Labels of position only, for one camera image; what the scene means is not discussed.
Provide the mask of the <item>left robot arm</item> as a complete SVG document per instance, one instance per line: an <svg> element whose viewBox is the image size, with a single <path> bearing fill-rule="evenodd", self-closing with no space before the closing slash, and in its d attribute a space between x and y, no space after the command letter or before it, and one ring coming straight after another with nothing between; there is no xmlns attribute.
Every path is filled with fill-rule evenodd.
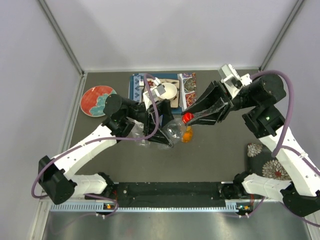
<svg viewBox="0 0 320 240"><path fill-rule="evenodd" d="M137 123L143 124L144 129L136 141L173 146L163 131L164 126L174 119L168 99L157 97L148 102L137 102L111 94L105 100L103 112L104 121L87 137L53 158L46 155L39 160L35 182L54 204L60 205L70 198L85 195L109 198L114 187L108 175L104 172L78 175L77 172L104 150L121 141L133 141L129 135Z"/></svg>

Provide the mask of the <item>red bottle cap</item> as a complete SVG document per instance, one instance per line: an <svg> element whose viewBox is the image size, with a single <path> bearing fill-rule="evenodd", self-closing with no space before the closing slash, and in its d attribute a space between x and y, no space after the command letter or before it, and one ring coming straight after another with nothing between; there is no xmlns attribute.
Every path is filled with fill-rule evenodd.
<svg viewBox="0 0 320 240"><path fill-rule="evenodd" d="M182 116L181 120L182 120L182 122L183 122L184 124L187 124L187 123L190 122L193 118L194 118L194 115L193 115L192 113L186 112L186 113Z"/></svg>

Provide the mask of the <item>clear bottle white cap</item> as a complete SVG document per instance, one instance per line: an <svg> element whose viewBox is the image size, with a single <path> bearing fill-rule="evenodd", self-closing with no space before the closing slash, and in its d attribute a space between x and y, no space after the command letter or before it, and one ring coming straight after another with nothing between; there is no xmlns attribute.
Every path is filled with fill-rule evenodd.
<svg viewBox="0 0 320 240"><path fill-rule="evenodd" d="M136 145L139 147L148 148L150 146L150 142L146 139L140 139L144 137L144 124L141 122L138 122L137 120L133 120L134 126L131 130L131 132L128 135L128 138L132 139Z"/></svg>

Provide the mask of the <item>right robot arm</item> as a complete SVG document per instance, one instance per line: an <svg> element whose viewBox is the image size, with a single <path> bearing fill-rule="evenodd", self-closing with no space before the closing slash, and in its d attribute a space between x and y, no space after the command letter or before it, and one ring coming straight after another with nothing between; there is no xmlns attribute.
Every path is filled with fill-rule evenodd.
<svg viewBox="0 0 320 240"><path fill-rule="evenodd" d="M187 124L215 125L232 111L248 109L242 117L247 128L283 166L289 180L277 180L243 172L233 180L239 198L260 195L284 204L299 217L320 209L320 173L293 136L289 121L293 106L282 115L276 103L293 97L289 79L278 71L228 76L209 84L204 93L185 111Z"/></svg>

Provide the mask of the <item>clear plastic bottle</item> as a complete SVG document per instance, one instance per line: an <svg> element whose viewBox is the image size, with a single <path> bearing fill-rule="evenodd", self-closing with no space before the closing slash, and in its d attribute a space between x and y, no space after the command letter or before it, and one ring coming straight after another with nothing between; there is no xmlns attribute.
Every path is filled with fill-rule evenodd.
<svg viewBox="0 0 320 240"><path fill-rule="evenodd" d="M163 133L168 143L158 144L158 149L169 150L178 143L182 142L183 136L187 131L187 126L183 122L182 118L175 118L168 122L163 128Z"/></svg>

